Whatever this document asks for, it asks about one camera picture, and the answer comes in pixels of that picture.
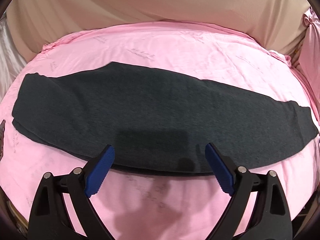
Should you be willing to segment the pink pillow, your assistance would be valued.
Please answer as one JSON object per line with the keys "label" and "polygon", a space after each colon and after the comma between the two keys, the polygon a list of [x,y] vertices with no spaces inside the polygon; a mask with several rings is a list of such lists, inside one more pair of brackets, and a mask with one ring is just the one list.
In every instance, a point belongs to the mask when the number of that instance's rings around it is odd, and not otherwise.
{"label": "pink pillow", "polygon": [[319,109],[319,18],[310,8],[303,15],[307,26],[305,38],[299,56],[299,64],[313,91],[315,103]]}

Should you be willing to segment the white satin fabric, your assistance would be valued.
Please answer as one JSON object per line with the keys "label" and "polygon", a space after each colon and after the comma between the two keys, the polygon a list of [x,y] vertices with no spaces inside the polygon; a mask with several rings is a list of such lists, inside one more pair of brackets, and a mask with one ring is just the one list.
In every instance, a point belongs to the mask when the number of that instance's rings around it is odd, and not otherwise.
{"label": "white satin fabric", "polygon": [[14,45],[7,17],[1,18],[0,25],[0,98],[4,98],[13,81],[26,65],[26,61]]}

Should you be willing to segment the pink bed sheet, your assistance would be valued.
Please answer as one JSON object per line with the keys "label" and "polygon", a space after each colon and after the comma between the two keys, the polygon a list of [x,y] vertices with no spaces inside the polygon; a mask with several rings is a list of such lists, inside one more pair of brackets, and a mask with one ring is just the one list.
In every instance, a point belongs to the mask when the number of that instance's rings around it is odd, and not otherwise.
{"label": "pink bed sheet", "polygon": [[[58,77],[111,61],[163,68],[311,106],[288,56],[214,24],[162,21],[69,34],[44,46],[1,102],[5,122],[1,187],[23,217],[29,217],[44,173],[68,174],[84,165],[14,129],[11,113],[24,76]],[[229,196],[213,176],[178,179],[110,171],[91,201],[116,239],[205,239]]]}

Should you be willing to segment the beige curtain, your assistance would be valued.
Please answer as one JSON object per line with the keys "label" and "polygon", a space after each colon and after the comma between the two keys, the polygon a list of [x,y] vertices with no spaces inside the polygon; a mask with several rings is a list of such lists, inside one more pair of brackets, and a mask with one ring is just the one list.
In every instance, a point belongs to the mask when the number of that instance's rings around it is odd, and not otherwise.
{"label": "beige curtain", "polygon": [[304,37],[309,8],[307,0],[12,0],[6,15],[18,52],[30,61],[70,33],[163,20],[220,25],[291,54]]}

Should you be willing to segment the dark grey pants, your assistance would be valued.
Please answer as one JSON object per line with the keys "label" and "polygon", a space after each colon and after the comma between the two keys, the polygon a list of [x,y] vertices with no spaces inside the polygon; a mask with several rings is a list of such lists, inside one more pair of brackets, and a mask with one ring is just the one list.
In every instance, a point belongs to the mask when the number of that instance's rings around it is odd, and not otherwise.
{"label": "dark grey pants", "polygon": [[114,168],[210,174],[213,143],[248,168],[300,152],[317,137],[309,107],[162,69],[111,62],[62,77],[28,74],[12,110],[29,139],[80,159],[115,148]]}

